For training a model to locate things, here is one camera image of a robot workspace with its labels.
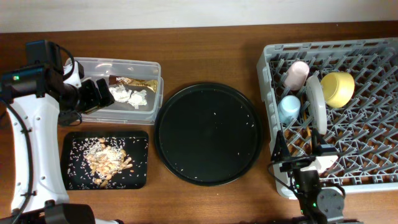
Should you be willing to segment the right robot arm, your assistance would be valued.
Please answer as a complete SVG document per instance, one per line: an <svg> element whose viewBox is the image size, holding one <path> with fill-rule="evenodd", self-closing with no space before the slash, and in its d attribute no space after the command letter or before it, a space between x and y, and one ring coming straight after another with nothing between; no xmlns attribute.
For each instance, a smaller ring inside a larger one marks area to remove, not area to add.
<svg viewBox="0 0 398 224"><path fill-rule="evenodd" d="M268 173L277 183L291 191L300 204L300 217L291 223L359 223L343 216L346 192L338 184L320 180L320 174L337 160L334 145L328 144L317 129L311 129L312 153L294 157L290 154L282 131L277 132Z"/></svg>

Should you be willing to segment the white tissue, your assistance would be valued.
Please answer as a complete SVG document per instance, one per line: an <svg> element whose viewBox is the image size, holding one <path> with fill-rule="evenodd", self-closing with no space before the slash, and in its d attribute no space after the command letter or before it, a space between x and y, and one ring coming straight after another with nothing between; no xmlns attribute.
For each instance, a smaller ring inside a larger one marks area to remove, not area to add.
<svg viewBox="0 0 398 224"><path fill-rule="evenodd" d="M120 103L128 102L132 94L132 90L127 89L124 85L109 87L109 92L112 94L114 100Z"/></svg>
<svg viewBox="0 0 398 224"><path fill-rule="evenodd" d="M147 92L145 90L134 91L127 102L133 106L135 110L138 110L140 106L147 105L146 95Z"/></svg>

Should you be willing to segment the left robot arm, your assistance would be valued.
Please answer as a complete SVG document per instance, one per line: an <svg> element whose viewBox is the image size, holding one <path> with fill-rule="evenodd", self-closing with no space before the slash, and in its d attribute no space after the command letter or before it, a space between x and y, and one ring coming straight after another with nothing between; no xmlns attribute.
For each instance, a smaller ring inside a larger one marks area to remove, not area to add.
<svg viewBox="0 0 398 224"><path fill-rule="evenodd" d="M89 205L69 202L63 183L57 127L81 121L114 103L106 81L85 80L72 56L64 66L58 44L37 40L25 45L28 64L1 77L1 103L14 137L16 184L12 214L1 223L94 223Z"/></svg>

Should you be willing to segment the food scraps pile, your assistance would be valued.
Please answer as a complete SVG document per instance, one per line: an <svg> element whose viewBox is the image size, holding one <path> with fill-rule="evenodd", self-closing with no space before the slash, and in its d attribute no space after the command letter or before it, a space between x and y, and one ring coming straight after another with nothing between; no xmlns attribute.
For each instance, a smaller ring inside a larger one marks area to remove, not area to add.
<svg viewBox="0 0 398 224"><path fill-rule="evenodd" d="M111 180L122 171L132 171L132 158L124 147L124 138L88 138L83 157L94 176L93 183L105 189L111 185Z"/></svg>

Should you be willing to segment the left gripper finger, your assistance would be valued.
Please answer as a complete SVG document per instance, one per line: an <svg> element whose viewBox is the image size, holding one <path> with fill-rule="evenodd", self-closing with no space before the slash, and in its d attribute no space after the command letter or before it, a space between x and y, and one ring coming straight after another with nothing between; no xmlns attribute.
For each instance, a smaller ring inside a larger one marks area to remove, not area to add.
<svg viewBox="0 0 398 224"><path fill-rule="evenodd" d="M104 78L96 81L101 99L99 101L100 107L104 108L112 105L115 102L114 96L111 94L108 84Z"/></svg>
<svg viewBox="0 0 398 224"><path fill-rule="evenodd" d="M81 84L80 96L82 109L97 108L100 104L100 94L93 80L85 80Z"/></svg>

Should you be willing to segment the yellow bowl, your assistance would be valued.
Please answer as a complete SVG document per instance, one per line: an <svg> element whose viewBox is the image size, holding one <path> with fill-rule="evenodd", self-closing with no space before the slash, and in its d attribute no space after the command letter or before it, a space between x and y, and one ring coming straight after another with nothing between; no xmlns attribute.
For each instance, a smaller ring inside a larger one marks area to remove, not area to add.
<svg viewBox="0 0 398 224"><path fill-rule="evenodd" d="M350 73L332 72L324 76L320 82L325 103L332 108L342 108L351 99L355 82Z"/></svg>

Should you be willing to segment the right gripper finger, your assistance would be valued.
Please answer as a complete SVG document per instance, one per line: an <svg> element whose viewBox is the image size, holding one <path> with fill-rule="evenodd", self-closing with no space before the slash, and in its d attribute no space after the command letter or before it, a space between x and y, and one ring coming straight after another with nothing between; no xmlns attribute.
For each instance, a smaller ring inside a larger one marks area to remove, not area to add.
<svg viewBox="0 0 398 224"><path fill-rule="evenodd" d="M291 158L289 148L285 141L284 133L282 131L277 132L274 149L271 154L272 162L280 162Z"/></svg>
<svg viewBox="0 0 398 224"><path fill-rule="evenodd" d="M326 141L322 138L317 128L311 129L311 144L313 148L326 144Z"/></svg>

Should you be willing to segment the pink plastic cup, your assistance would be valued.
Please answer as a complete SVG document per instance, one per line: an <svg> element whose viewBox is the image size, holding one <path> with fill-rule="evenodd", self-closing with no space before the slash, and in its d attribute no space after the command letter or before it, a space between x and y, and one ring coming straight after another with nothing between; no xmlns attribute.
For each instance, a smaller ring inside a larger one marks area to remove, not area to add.
<svg viewBox="0 0 398 224"><path fill-rule="evenodd" d="M298 91L303 87L310 68L307 63L303 61L294 62L287 70L287 76L283 82L283 86L289 88L291 91Z"/></svg>

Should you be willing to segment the blue plastic cup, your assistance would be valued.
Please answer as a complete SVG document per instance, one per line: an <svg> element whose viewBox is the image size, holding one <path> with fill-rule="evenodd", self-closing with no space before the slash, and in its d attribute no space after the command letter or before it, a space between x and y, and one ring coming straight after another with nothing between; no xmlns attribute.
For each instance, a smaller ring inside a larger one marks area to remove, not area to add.
<svg viewBox="0 0 398 224"><path fill-rule="evenodd" d="M300 113L301 102L294 95L287 95L277 105L279 121L289 124L292 119L297 119Z"/></svg>

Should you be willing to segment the brown snack wrapper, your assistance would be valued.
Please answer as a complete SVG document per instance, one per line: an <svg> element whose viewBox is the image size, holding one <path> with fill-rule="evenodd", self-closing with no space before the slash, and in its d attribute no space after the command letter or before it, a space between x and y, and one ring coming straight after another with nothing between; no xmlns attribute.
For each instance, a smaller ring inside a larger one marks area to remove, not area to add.
<svg viewBox="0 0 398 224"><path fill-rule="evenodd" d="M140 79L136 79L136 78L110 76L109 77L109 85L129 85L129 86L146 87L155 93L157 91L158 81L157 80L140 80Z"/></svg>

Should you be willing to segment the grey plate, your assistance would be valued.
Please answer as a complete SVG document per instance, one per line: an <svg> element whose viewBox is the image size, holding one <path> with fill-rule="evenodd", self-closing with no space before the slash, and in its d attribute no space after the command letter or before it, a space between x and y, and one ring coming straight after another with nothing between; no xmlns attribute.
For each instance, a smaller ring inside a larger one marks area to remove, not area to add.
<svg viewBox="0 0 398 224"><path fill-rule="evenodd" d="M316 76L310 76L306 81L306 95L309 101L309 113L313 116L313 125L320 134L327 132L326 104L322 86Z"/></svg>

